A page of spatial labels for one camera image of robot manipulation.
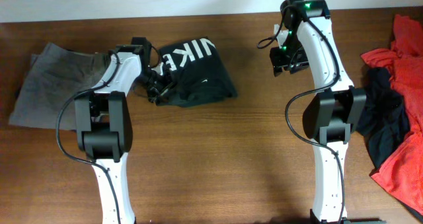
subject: red cloth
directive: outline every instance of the red cloth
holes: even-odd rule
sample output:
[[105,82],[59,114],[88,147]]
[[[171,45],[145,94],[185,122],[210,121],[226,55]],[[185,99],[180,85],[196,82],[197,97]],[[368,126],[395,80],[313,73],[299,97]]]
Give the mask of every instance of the red cloth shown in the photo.
[[395,16],[391,50],[362,55],[370,67],[386,67],[391,88],[404,96],[410,132],[371,177],[386,192],[423,215],[423,30],[419,22]]

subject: black cloth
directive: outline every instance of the black cloth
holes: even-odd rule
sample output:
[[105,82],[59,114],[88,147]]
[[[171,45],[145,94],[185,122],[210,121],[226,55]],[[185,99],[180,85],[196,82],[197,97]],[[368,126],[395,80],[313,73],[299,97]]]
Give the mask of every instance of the black cloth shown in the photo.
[[367,139],[370,158],[376,168],[398,148],[410,131],[403,96],[391,89],[391,75],[385,68],[367,72],[367,100],[357,131]]
[[159,53],[172,86],[158,105],[191,107],[237,96],[215,46],[207,38],[165,46]]

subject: wood grain surface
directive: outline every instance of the wood grain surface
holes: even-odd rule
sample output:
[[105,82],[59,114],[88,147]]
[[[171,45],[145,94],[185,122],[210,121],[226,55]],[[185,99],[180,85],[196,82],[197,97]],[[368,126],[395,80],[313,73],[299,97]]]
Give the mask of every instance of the wood grain surface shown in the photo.
[[[357,87],[365,71],[360,54],[388,47],[396,13],[423,21],[422,7],[332,12],[335,42]],[[134,143],[128,182],[138,223],[307,218],[315,187],[313,150],[290,133],[284,108],[313,88],[311,72],[274,78],[269,49],[256,49],[279,22],[280,14],[264,13],[0,24],[0,223],[101,223],[92,168],[66,158],[53,130],[8,126],[7,119],[30,55],[48,42],[94,53],[128,44],[133,36],[146,36],[157,47],[208,36],[239,93],[194,108],[156,107],[129,94]],[[302,98],[290,110],[301,133],[310,100]],[[62,137],[70,153],[83,157],[74,133]],[[348,217],[417,223],[369,177],[373,169],[364,139],[355,133],[345,168]]]

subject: brown table surface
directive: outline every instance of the brown table surface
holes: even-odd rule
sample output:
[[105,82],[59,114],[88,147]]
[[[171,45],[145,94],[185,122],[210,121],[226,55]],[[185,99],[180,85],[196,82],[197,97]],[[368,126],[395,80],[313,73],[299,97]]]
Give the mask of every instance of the brown table surface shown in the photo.
[[[344,67],[357,87],[365,66],[360,54],[386,48],[396,14],[423,21],[423,7],[332,11],[333,33]],[[15,91],[31,54],[48,42],[78,52],[107,52],[146,36],[161,47],[209,36],[239,97],[194,108],[156,107],[130,93],[134,143],[128,182],[138,223],[253,223],[272,217],[308,217],[313,205],[313,149],[295,138],[284,120],[286,102],[313,88],[310,70],[274,78],[269,48],[279,13],[74,20],[0,24],[0,223],[101,223],[91,167],[66,158],[54,130],[7,125]],[[311,97],[291,107],[293,125]],[[76,136],[62,132],[66,149],[83,157]],[[370,177],[374,166],[355,133],[346,158],[350,218],[380,217],[417,223]]]

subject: gray fabric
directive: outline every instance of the gray fabric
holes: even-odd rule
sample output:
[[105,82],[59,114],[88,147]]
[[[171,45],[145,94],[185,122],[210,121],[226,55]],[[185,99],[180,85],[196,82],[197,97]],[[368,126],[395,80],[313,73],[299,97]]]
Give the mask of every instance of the gray fabric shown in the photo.
[[[106,54],[80,54],[49,43],[41,55],[31,56],[29,71],[9,124],[30,128],[55,128],[63,103],[78,91],[96,85],[106,71]],[[75,130],[75,106],[63,115],[60,128]]]

